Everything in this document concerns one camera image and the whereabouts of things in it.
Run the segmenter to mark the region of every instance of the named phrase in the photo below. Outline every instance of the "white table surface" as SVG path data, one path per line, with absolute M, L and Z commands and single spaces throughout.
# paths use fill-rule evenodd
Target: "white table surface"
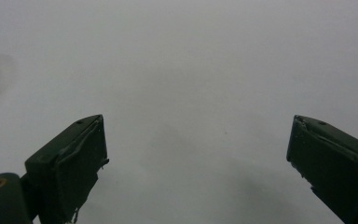
M 78 223 L 341 223 L 285 155 L 358 137 L 358 1 L 0 1 L 0 173 L 100 113 Z

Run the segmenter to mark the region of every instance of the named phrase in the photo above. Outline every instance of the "white surface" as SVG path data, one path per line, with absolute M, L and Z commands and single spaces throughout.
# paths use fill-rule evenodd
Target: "white surface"
M 0 1 L 0 173 L 99 113 L 78 223 L 341 223 L 285 154 L 358 137 L 358 1 Z

